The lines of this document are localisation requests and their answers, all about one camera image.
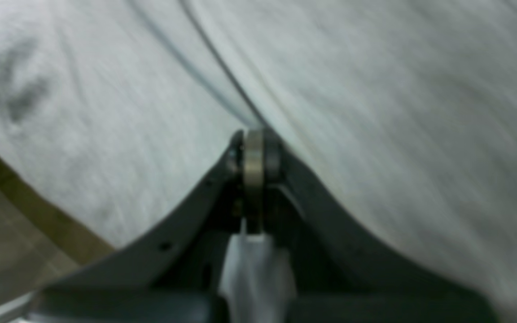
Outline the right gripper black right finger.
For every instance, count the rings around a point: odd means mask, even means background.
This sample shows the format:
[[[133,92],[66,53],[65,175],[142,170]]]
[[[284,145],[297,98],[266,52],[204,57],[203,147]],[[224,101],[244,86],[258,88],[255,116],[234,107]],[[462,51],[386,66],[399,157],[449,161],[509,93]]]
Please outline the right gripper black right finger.
[[[288,323],[496,323],[478,293],[400,255],[263,132],[265,229],[290,252],[298,296]]]

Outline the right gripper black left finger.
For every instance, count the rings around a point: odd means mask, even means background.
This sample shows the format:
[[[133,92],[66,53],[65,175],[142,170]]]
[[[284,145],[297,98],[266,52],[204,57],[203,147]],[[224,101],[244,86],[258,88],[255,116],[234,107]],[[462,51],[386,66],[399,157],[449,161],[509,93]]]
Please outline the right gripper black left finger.
[[[46,286],[27,323],[228,323],[218,284],[239,197],[243,132],[178,207],[127,247]]]

